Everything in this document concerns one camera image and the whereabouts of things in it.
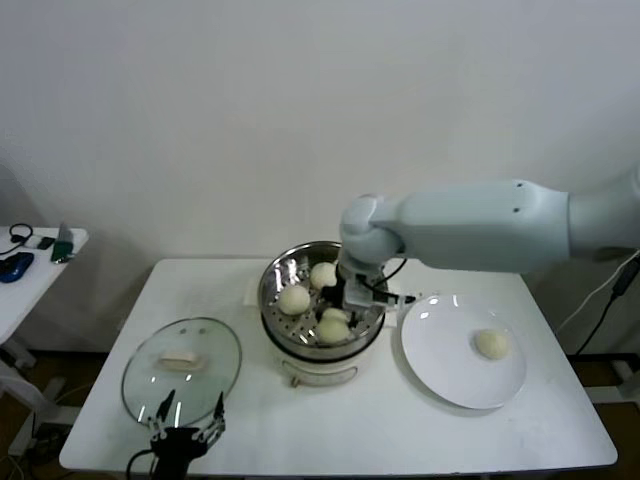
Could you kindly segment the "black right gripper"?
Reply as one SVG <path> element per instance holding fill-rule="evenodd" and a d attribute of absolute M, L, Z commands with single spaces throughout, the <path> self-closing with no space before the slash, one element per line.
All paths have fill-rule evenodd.
<path fill-rule="evenodd" d="M 343 308 L 345 305 L 345 292 L 349 282 L 353 277 L 353 272 L 349 270 L 342 263 L 336 264 L 336 279 L 335 286 L 325 286 L 321 289 L 321 298 L 328 303 L 336 303 L 338 308 Z M 352 333 L 357 333 L 360 328 L 360 324 L 363 320 L 363 313 L 361 309 L 355 309 L 350 312 L 349 321 L 347 326 Z"/>

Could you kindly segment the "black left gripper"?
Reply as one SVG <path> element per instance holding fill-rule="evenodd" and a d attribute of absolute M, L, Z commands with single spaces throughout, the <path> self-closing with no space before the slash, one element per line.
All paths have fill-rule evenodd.
<path fill-rule="evenodd" d="M 191 462 L 203 457 L 207 444 L 215 444 L 226 430 L 224 393 L 218 396 L 211 420 L 199 430 L 193 427 L 168 428 L 166 419 L 175 397 L 175 390 L 160 402 L 154 417 L 147 420 L 151 433 L 151 449 L 157 457 L 152 480 L 183 480 Z"/>

